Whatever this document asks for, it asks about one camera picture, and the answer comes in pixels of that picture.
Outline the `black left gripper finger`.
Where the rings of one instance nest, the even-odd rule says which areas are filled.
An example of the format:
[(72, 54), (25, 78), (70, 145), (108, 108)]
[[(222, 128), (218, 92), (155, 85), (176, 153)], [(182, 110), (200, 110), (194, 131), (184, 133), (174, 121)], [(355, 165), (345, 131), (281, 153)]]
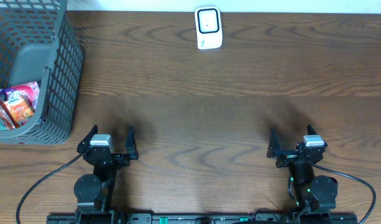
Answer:
[(86, 154), (91, 149), (91, 139), (98, 133), (98, 126), (95, 124), (91, 131), (78, 144), (76, 151), (79, 154)]
[(137, 150), (137, 145), (135, 143), (134, 138), (134, 128), (132, 126), (129, 127), (129, 131), (127, 134), (127, 139), (125, 143), (126, 154), (130, 160), (138, 160), (139, 152)]

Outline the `red brown snack packet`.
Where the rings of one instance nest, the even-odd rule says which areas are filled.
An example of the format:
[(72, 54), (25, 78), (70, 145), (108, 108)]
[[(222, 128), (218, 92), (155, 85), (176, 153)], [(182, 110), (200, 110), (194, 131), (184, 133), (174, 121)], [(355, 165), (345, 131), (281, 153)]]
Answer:
[(0, 130), (0, 131), (16, 129), (16, 123), (12, 119), (8, 109), (6, 108), (4, 102), (1, 99), (0, 99), (0, 117), (4, 121), (4, 124), (6, 125), (6, 128), (7, 128), (6, 130)]

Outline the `orange tissue pack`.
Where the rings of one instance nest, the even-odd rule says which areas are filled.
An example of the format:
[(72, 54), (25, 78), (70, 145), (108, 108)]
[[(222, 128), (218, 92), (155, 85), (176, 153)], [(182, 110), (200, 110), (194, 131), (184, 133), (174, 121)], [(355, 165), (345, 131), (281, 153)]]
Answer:
[(26, 96), (19, 95), (4, 102), (14, 121), (20, 125), (26, 124), (34, 115), (34, 109)]

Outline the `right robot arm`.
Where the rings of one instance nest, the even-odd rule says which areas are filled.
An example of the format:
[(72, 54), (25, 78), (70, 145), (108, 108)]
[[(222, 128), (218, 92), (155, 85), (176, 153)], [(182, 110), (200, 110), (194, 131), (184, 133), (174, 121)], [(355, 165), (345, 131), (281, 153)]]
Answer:
[(330, 211), (336, 207), (337, 180), (315, 175), (313, 166), (323, 159), (328, 144), (307, 125), (307, 135), (292, 150), (282, 149), (274, 129), (270, 131), (268, 158), (276, 159), (276, 167), (290, 172), (288, 191), (297, 208), (288, 215), (292, 223), (331, 223)]

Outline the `pink purple snack bag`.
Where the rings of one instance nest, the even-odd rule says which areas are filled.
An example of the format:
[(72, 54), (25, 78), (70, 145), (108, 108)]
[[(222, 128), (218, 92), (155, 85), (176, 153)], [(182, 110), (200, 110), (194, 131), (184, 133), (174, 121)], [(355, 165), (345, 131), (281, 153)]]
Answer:
[(6, 101), (21, 96), (28, 102), (32, 109), (35, 110), (40, 95), (40, 87), (37, 82), (29, 82), (21, 85), (2, 88), (0, 89), (0, 95), (2, 95)]

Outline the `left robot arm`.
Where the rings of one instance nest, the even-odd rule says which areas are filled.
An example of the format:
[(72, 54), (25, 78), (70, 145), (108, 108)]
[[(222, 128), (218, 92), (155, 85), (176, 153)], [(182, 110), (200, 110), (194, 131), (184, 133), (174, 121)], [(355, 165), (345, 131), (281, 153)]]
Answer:
[(77, 152), (93, 166), (93, 173), (82, 175), (74, 185), (76, 223), (127, 222), (125, 214), (111, 207), (111, 199), (117, 172), (139, 158), (133, 127), (124, 148), (125, 153), (114, 153), (111, 135), (99, 134), (97, 125), (78, 144)]

